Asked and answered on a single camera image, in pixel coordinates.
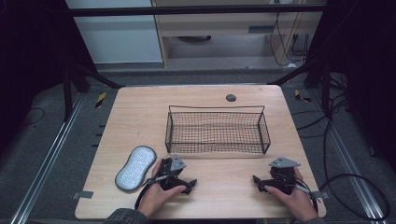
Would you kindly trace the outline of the white cabinet panel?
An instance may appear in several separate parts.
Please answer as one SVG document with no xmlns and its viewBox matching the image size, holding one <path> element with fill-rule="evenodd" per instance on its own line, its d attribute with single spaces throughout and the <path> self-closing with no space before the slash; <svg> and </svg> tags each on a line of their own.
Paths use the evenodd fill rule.
<svg viewBox="0 0 396 224">
<path fill-rule="evenodd" d="M 66 0 L 70 9 L 151 7 L 150 0 Z M 153 16 L 75 17 L 95 64 L 161 63 Z"/>
</svg>

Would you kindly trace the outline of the black curtain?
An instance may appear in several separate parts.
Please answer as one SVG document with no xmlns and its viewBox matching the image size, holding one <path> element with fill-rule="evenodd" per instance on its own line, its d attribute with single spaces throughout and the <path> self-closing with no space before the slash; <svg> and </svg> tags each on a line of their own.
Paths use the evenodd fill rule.
<svg viewBox="0 0 396 224">
<path fill-rule="evenodd" d="M 95 69 L 75 20 L 54 15 L 65 0 L 0 0 L 0 157 L 30 111 L 34 97 L 63 82 L 50 34 L 77 64 Z"/>
<path fill-rule="evenodd" d="M 327 0 L 308 57 L 346 75 L 376 152 L 396 172 L 396 0 Z"/>
</svg>

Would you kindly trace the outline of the light wooden desk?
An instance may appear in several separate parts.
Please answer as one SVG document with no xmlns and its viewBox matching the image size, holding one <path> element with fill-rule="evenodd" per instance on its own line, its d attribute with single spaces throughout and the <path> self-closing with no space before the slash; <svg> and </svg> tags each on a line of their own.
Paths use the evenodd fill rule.
<svg viewBox="0 0 396 224">
<path fill-rule="evenodd" d="M 308 5 L 327 0 L 150 0 L 155 7 Z M 169 39 L 176 36 L 266 35 L 277 63 L 291 56 L 292 38 L 312 35 L 321 12 L 231 13 L 198 15 L 157 15 L 163 57 L 168 57 Z"/>
</svg>

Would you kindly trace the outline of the person's right hand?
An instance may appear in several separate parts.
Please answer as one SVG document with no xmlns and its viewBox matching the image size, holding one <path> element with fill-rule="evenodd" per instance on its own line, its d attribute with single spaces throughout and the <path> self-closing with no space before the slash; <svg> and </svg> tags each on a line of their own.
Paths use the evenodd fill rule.
<svg viewBox="0 0 396 224">
<path fill-rule="evenodd" d="M 280 200 L 290 210 L 290 213 L 302 223 L 319 218 L 318 212 L 305 192 L 294 189 L 292 194 L 288 195 L 275 187 L 265 186 L 265 189 Z"/>
</svg>

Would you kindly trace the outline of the black wire mesh basket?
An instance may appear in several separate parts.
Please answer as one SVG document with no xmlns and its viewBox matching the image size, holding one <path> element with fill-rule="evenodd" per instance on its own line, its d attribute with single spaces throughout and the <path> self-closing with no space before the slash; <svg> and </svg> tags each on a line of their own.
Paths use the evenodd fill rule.
<svg viewBox="0 0 396 224">
<path fill-rule="evenodd" d="M 265 154 L 270 145 L 263 105 L 168 107 L 168 152 Z"/>
</svg>

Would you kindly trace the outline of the black metal stand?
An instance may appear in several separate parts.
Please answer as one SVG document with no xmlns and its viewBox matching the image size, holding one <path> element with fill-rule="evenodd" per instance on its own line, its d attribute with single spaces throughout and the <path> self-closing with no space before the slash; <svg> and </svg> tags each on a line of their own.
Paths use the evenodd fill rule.
<svg viewBox="0 0 396 224">
<path fill-rule="evenodd" d="M 89 69 L 82 64 L 67 63 L 63 67 L 62 72 L 64 85 L 64 121 L 69 120 L 73 112 L 72 85 L 75 85 L 78 92 L 88 92 L 90 89 L 90 84 L 86 80 L 85 76 L 92 77 L 111 89 L 122 88 L 121 84 L 101 76 L 97 71 Z"/>
<path fill-rule="evenodd" d="M 269 85 L 281 86 L 288 80 L 291 80 L 302 73 L 307 73 L 304 80 L 304 86 L 308 89 L 313 89 L 321 83 L 321 108 L 325 112 L 328 112 L 330 109 L 330 68 L 330 62 L 327 59 L 309 59 L 304 65 L 294 69 L 285 76 L 269 82 Z"/>
</svg>

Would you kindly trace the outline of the silver scrub sponge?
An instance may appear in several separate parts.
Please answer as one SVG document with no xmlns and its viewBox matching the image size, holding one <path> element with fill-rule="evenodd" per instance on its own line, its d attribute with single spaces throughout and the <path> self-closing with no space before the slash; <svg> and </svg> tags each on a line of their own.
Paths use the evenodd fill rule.
<svg viewBox="0 0 396 224">
<path fill-rule="evenodd" d="M 134 148 L 115 177 L 116 186 L 127 192 L 138 189 L 156 158 L 155 151 L 150 147 L 139 146 Z"/>
</svg>

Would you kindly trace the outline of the black horizontal frame bar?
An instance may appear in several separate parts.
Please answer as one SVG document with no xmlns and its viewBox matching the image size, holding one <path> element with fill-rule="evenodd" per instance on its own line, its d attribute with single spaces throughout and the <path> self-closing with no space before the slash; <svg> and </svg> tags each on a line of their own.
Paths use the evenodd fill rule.
<svg viewBox="0 0 396 224">
<path fill-rule="evenodd" d="M 186 7 L 121 7 L 68 9 L 73 17 L 198 15 L 231 13 L 320 12 L 326 4 L 302 5 L 242 5 L 242 6 L 186 6 Z"/>
</svg>

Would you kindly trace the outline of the person's left hand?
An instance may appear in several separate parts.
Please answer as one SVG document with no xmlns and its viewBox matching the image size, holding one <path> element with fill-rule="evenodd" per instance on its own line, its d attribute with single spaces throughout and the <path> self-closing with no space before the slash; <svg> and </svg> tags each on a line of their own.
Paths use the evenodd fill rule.
<svg viewBox="0 0 396 224">
<path fill-rule="evenodd" d="M 147 218 L 150 218 L 155 215 L 168 201 L 176 197 L 185 189 L 185 186 L 176 186 L 172 189 L 164 190 L 161 185 L 156 182 L 152 184 L 144 193 L 137 210 Z"/>
</svg>

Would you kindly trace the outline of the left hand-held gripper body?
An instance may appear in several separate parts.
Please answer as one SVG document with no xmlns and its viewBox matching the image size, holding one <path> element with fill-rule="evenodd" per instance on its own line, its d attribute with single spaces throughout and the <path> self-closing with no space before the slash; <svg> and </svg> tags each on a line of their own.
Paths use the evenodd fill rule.
<svg viewBox="0 0 396 224">
<path fill-rule="evenodd" d="M 187 165 L 177 155 L 163 159 L 157 172 L 157 180 L 160 182 L 162 189 L 168 190 L 176 186 L 188 186 L 188 183 L 178 178 L 178 175 L 186 168 Z"/>
</svg>

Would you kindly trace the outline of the aluminium floor rail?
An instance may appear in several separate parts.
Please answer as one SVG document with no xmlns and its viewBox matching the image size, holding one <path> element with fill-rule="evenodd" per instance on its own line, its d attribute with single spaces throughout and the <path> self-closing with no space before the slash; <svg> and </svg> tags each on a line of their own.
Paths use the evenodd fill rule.
<svg viewBox="0 0 396 224">
<path fill-rule="evenodd" d="M 357 165 L 352 160 L 347 152 L 347 148 L 341 140 L 337 130 L 332 126 L 332 112 L 337 105 L 330 104 L 330 109 L 325 112 L 321 108 L 321 100 L 317 91 L 309 91 L 312 102 L 318 108 L 319 114 L 325 118 L 325 132 L 323 135 L 323 166 L 325 174 L 325 183 L 323 188 L 327 188 L 332 194 L 334 199 L 345 207 L 345 209 L 352 214 L 370 221 L 371 224 L 388 224 L 387 217 L 390 211 L 390 206 L 383 192 L 368 178 L 361 175 Z M 328 176 L 327 168 L 327 139 L 332 140 L 334 151 L 337 153 L 338 158 L 345 169 L 345 172 L 333 177 Z M 340 178 L 347 178 L 351 183 L 357 197 L 361 202 L 361 206 L 365 212 L 364 215 L 359 214 L 357 211 L 347 206 L 341 197 L 334 190 L 334 181 Z"/>
<path fill-rule="evenodd" d="M 9 224 L 25 224 L 35 206 L 36 200 L 43 189 L 48 176 L 52 170 L 53 165 L 57 161 L 58 155 L 61 152 L 64 142 L 69 135 L 73 124 L 76 120 L 79 110 L 81 109 L 82 102 L 85 98 L 85 93 L 78 93 L 75 102 L 72 104 L 72 111 L 69 117 L 62 123 L 62 126 L 57 132 L 49 151 L 41 163 L 35 178 L 27 190 L 23 200 L 13 214 Z"/>
</svg>

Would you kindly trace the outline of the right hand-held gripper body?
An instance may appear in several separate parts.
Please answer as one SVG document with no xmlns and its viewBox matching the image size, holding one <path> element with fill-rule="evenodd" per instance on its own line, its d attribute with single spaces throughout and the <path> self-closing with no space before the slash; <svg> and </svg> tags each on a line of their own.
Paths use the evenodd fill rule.
<svg viewBox="0 0 396 224">
<path fill-rule="evenodd" d="M 271 179 L 264 180 L 264 186 L 274 187 L 285 194 L 291 195 L 297 181 L 294 168 L 300 166 L 300 163 L 279 157 L 269 163 Z"/>
</svg>

